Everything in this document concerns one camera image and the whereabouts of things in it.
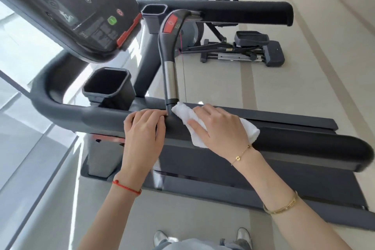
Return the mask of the person's right hand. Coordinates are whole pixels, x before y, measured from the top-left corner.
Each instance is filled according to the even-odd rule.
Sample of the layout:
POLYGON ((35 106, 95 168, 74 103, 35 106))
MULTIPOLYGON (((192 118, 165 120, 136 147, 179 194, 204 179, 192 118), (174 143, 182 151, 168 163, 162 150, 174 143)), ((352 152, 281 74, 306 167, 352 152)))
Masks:
POLYGON ((251 149, 246 131, 237 115, 210 104, 193 108, 204 122, 210 140, 207 147, 231 164, 240 161, 251 149))

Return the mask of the person's left hand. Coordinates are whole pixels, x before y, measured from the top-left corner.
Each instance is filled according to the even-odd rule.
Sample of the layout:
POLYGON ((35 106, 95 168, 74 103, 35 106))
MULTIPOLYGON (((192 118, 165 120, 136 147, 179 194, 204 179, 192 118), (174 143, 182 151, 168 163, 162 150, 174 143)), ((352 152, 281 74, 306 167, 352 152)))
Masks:
POLYGON ((159 116, 166 115, 166 110, 144 109, 126 117, 122 174, 145 178, 151 171, 164 146, 164 143, 155 143, 156 122, 159 116))

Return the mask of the white cleaning cloth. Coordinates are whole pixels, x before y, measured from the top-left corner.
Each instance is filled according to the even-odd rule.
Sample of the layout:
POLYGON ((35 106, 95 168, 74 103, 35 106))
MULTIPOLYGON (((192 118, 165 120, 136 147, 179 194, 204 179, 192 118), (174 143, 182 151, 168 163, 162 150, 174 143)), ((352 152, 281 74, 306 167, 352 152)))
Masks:
MULTIPOLYGON (((197 116, 194 110, 180 101, 171 110, 188 128, 193 145, 199 148, 208 148, 195 130, 188 124, 189 120, 195 120, 205 131, 207 131, 204 122, 197 116)), ((260 134, 260 130, 246 119, 240 118, 240 121, 246 131, 249 143, 254 143, 260 134)))

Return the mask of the person's right forearm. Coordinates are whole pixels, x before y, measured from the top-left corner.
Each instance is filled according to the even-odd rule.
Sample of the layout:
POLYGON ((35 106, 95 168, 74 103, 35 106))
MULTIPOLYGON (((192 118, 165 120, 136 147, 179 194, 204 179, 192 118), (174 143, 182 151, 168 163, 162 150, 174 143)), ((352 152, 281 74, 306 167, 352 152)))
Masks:
MULTIPOLYGON (((294 191, 254 148, 233 166, 246 178, 269 210, 280 209, 292 200, 294 191)), ((352 250, 301 198, 288 211, 271 217, 293 250, 352 250)))

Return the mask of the person's left forearm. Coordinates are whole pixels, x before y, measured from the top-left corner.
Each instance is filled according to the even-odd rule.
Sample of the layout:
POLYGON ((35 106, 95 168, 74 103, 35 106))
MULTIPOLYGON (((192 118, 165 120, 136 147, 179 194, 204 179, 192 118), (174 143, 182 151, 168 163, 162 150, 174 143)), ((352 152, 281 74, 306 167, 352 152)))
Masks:
POLYGON ((115 175, 103 205, 77 250, 119 250, 129 213, 145 178, 127 176, 121 171, 115 175))

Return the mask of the large black cup holder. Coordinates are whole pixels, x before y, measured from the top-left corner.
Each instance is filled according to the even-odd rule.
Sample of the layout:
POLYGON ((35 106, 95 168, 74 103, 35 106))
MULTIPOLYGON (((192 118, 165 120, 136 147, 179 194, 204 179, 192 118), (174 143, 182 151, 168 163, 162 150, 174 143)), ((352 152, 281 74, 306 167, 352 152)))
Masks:
POLYGON ((136 96, 129 70, 111 67, 96 70, 84 83, 82 94, 91 106, 125 111, 136 96))

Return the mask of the grey elliptical trainer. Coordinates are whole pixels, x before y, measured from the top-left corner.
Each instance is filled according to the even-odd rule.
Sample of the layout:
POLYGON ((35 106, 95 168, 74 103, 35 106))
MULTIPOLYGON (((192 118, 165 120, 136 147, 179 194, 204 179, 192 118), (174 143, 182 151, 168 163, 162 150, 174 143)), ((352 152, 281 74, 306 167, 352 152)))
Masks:
POLYGON ((281 67, 285 62, 284 53, 278 41, 258 31, 240 30, 235 33, 234 42, 229 43, 216 27, 236 26, 231 23, 205 23, 219 40, 204 39, 203 22, 186 21, 176 41, 175 56, 199 53, 200 61, 226 60, 264 63, 267 67, 281 67))

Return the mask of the white left shoe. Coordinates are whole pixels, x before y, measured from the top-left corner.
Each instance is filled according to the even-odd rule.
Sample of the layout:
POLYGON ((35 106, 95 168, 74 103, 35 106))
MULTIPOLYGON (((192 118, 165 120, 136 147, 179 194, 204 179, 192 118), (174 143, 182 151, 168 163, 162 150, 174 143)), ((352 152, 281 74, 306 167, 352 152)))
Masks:
POLYGON ((153 245, 155 249, 163 249, 170 244, 168 236, 161 230, 155 232, 153 236, 153 245))

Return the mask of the black padded treadmill handrail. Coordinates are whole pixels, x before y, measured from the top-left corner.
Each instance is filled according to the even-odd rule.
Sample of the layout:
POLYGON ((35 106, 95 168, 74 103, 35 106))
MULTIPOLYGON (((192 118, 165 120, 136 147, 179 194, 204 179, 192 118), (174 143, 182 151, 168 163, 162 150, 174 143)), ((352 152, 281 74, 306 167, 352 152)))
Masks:
MULTIPOLYGON (((64 104, 69 86, 88 66, 87 62, 60 52, 35 77, 31 87, 34 108, 54 124, 75 132, 125 138, 121 123, 132 111, 166 110, 162 62, 159 56, 139 67, 139 85, 128 111, 103 107, 64 104)), ((224 110, 254 124, 260 135, 255 141, 259 151, 274 160, 325 166, 362 172, 374 159, 373 148, 365 141, 338 135, 334 120, 223 107, 224 110)))
POLYGON ((288 2, 270 1, 195 1, 137 0, 139 9, 150 4, 165 4, 167 12, 200 12, 203 22, 292 26, 294 11, 288 2))

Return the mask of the grey trousers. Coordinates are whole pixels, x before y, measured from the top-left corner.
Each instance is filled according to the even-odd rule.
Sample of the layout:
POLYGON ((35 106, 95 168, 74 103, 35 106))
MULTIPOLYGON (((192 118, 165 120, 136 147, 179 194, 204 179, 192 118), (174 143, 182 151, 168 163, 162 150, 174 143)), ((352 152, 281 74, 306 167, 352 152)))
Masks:
POLYGON ((252 247, 243 239, 233 242, 225 242, 225 240, 222 239, 219 243, 214 243, 190 238, 179 242, 162 240, 162 242, 152 250, 252 250, 252 247))

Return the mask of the gold bangle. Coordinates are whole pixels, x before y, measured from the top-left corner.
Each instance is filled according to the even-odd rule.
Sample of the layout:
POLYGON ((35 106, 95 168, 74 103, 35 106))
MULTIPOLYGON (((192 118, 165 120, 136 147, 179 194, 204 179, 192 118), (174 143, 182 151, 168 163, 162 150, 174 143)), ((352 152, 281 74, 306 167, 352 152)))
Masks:
POLYGON ((263 210, 269 214, 269 215, 277 215, 277 214, 281 214, 281 213, 284 213, 286 211, 288 211, 289 209, 291 209, 294 205, 296 205, 297 201, 299 199, 299 195, 298 195, 298 192, 297 191, 294 191, 294 196, 292 198, 292 200, 285 206, 281 207, 280 209, 277 209, 277 210, 269 210, 264 204, 263 204, 263 210))

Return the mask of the white right shoe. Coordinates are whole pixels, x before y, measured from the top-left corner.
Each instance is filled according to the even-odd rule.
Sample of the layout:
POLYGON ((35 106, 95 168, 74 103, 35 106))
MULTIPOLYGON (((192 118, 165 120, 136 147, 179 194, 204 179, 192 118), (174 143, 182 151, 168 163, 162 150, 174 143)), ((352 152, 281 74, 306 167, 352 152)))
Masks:
POLYGON ((244 250, 252 250, 252 239, 246 228, 239 228, 237 230, 236 241, 244 250))

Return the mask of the small black cup holder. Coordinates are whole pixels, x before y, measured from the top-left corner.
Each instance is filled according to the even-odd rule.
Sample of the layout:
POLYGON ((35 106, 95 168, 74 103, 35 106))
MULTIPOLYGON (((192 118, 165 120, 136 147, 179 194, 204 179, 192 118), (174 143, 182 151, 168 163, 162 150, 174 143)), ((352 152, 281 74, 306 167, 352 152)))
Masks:
POLYGON ((142 10, 142 17, 148 27, 150 34, 158 34, 160 27, 166 17, 168 6, 165 4, 149 4, 142 10))

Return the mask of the black treadmill console panel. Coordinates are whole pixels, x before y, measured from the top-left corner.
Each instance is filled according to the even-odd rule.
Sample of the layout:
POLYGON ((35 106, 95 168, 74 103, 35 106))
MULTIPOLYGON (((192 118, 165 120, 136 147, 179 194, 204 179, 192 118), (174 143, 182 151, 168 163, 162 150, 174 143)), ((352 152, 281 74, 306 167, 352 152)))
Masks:
POLYGON ((141 31, 137 0, 1 0, 70 54, 106 63, 141 31))

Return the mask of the glass window wall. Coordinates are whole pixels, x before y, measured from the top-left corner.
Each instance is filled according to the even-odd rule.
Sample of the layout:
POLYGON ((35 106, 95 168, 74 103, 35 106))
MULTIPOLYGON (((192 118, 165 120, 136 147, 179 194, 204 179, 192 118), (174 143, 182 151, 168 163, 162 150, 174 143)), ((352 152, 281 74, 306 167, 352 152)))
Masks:
POLYGON ((31 103, 63 48, 0 0, 0 250, 73 250, 86 134, 31 103))

